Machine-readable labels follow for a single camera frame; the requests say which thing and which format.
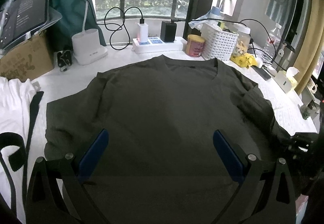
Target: white towel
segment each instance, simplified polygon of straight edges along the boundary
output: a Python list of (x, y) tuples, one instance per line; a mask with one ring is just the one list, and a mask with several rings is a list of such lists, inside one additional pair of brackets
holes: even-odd
[[(22, 83), (18, 79), (8, 81), (0, 77), (0, 133), (17, 133), (27, 143), (30, 123), (30, 103), (36, 94), (36, 89), (28, 79)], [(2, 149), (3, 159), (8, 167), (16, 188), (17, 217), (25, 223), (25, 212), (22, 202), (22, 176), (23, 168), (13, 172), (8, 156), (14, 153), (18, 147), (8, 146)], [(0, 165), (0, 193), (8, 206), (11, 205), (11, 193), (7, 176)]]

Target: metal screw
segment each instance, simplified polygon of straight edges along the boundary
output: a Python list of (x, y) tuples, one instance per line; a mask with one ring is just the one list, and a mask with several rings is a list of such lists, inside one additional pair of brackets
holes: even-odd
[(254, 154), (249, 154), (247, 157), (251, 161), (255, 161), (257, 159), (257, 157)]
[(36, 163), (40, 163), (41, 161), (43, 161), (43, 159), (44, 159), (44, 158), (43, 158), (43, 157), (41, 157), (41, 156), (40, 156), (40, 157), (38, 157), (38, 158), (36, 159)]
[(281, 163), (282, 165), (284, 165), (286, 163), (286, 160), (284, 158), (279, 158), (278, 159), (279, 163)]
[(67, 153), (66, 155), (65, 155), (65, 159), (72, 159), (73, 158), (73, 154), (72, 153)]

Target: white desk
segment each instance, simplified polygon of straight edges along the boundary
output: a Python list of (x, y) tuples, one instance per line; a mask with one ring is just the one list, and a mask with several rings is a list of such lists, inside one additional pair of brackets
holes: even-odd
[[(43, 99), (40, 103), (39, 114), (36, 120), (34, 133), (31, 141), (30, 155), (28, 164), (28, 179), (32, 171), (32, 166), (37, 157), (44, 156), (44, 147), (46, 144), (46, 104), (48, 102), (63, 98), (79, 92), (87, 87), (90, 81), (96, 77), (97, 72), (105, 72), (110, 69), (121, 67), (127, 64), (147, 60), (164, 54), (172, 59), (183, 60), (203, 60), (200, 58), (191, 58), (182, 51), (172, 51), (164, 53), (147, 53), (136, 54), (132, 49), (126, 48), (121, 51), (108, 48), (108, 55), (90, 65), (80, 66), (74, 60), (73, 65), (66, 72), (60, 72), (59, 67), (56, 67), (37, 78), (35, 81), (41, 86), (44, 91)], [(271, 101), (274, 113), (278, 123), (285, 128), (291, 135), (295, 132), (316, 132), (316, 128), (311, 118), (304, 120), (299, 112), (298, 104), (302, 105), (301, 100), (293, 91), (285, 94), (278, 84), (273, 80), (265, 81), (252, 68), (240, 68), (233, 62), (226, 62), (228, 65), (235, 67), (251, 80), (259, 84), (264, 97)]]

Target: yellow package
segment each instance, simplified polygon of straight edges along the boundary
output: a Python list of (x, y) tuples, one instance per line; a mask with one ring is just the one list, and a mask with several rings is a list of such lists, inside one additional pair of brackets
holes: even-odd
[(245, 53), (244, 55), (238, 57), (231, 55), (230, 60), (241, 68), (249, 68), (251, 66), (258, 65), (258, 63), (255, 60), (255, 57), (249, 53)]

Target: glass jar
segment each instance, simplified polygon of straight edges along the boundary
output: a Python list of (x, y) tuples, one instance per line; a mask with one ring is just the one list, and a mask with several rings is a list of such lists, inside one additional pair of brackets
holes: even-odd
[(251, 29), (238, 23), (234, 23), (233, 25), (237, 29), (236, 33), (239, 36), (232, 55), (239, 57), (247, 53), (247, 49), (251, 40), (250, 37)]

